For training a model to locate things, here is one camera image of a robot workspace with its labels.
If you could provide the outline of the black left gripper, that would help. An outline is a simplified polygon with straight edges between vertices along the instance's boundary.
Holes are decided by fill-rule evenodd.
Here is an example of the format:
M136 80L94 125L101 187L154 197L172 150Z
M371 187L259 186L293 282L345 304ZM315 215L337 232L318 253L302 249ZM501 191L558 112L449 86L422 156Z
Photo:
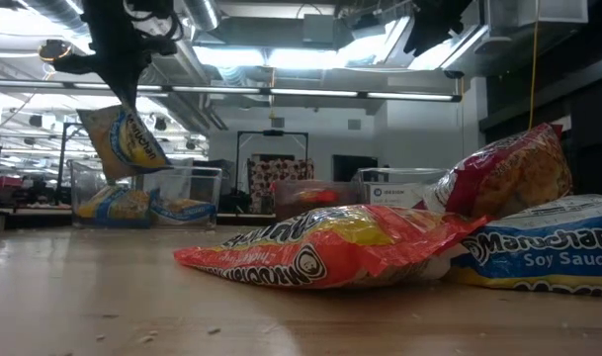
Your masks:
M52 62L58 71L95 72L129 109L135 109L137 85L154 54L177 52L177 13L173 0L83 0L80 20L89 28L91 55L66 54ZM171 22L153 35L135 25L151 19Z

